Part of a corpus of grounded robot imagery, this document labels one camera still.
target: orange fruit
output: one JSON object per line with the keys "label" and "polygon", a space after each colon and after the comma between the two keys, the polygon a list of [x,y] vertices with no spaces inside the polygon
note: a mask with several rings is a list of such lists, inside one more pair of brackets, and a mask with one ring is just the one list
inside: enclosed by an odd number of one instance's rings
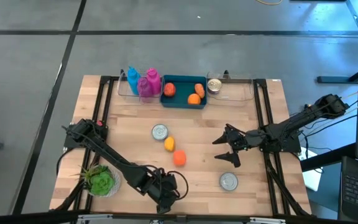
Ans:
{"label": "orange fruit", "polygon": [[196,93],[200,96],[200,98],[204,98],[205,96],[205,91],[204,91],[204,87],[202,84],[197,83],[194,85],[194,89],[196,90]]}
{"label": "orange fruit", "polygon": [[172,83],[167,83],[164,86],[164,95],[165,96],[174,96],[175,92],[176,92],[176,88],[174,86],[174,84]]}
{"label": "orange fruit", "polygon": [[201,98],[198,94],[193,93],[187,98],[187,103],[190,105],[198,105],[201,103]]}
{"label": "orange fruit", "polygon": [[183,150],[175,151],[173,153],[173,163],[176,166],[183,166],[186,163],[186,153]]}

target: pink bottle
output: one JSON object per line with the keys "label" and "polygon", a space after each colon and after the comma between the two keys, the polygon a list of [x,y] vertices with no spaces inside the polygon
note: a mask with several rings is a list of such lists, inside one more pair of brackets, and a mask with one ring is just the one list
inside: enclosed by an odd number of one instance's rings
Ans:
{"label": "pink bottle", "polygon": [[158,74],[158,71],[155,68],[149,68],[147,70],[147,80],[152,86],[153,94],[154,95],[161,94],[160,74]]}
{"label": "pink bottle", "polygon": [[137,91],[139,92],[139,96],[142,102],[148,103],[152,100],[153,97],[152,86],[145,77],[141,77],[137,81]]}

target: blue bottle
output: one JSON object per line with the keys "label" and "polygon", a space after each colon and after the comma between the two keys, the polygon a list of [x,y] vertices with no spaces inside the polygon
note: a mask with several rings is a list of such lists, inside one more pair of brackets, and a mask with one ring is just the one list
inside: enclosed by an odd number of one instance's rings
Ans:
{"label": "blue bottle", "polygon": [[130,66],[128,69],[128,83],[135,95],[139,95],[139,92],[137,91],[137,81],[139,78],[140,74]]}

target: teal tray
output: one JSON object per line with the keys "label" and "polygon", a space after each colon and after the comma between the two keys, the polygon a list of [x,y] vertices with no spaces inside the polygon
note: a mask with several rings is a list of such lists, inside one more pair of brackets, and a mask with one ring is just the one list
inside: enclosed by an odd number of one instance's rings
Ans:
{"label": "teal tray", "polygon": [[[186,109],[203,109],[206,105],[206,77],[185,76],[185,75],[164,75],[162,79],[162,91],[166,83],[173,83],[176,88],[176,93],[172,97],[161,94],[160,101],[162,106],[167,108],[186,108]],[[188,97],[192,93],[196,93],[194,85],[200,83],[204,87],[205,96],[201,99],[199,105],[189,105],[187,103]]]}

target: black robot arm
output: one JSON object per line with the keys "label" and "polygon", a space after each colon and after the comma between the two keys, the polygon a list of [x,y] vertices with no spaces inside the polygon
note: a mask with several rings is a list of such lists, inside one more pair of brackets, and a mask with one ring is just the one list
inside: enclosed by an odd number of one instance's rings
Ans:
{"label": "black robot arm", "polygon": [[237,153],[257,146],[263,146],[265,152],[300,152],[299,147],[293,146],[301,134],[301,127],[319,118],[334,119],[342,116],[348,108],[349,105],[343,103],[340,97],[330,94],[278,124],[268,124],[247,132],[226,124],[223,135],[212,144],[228,143],[232,152],[217,155],[215,158],[229,161],[234,167],[239,167],[241,163]]}
{"label": "black robot arm", "polygon": [[140,166],[127,161],[100,137],[105,127],[97,125],[90,119],[81,119],[77,124],[66,129],[75,142],[98,153],[122,172],[127,183],[138,193],[148,194],[157,203],[157,213],[169,212],[171,205],[179,199],[175,176],[164,169],[154,166]]}

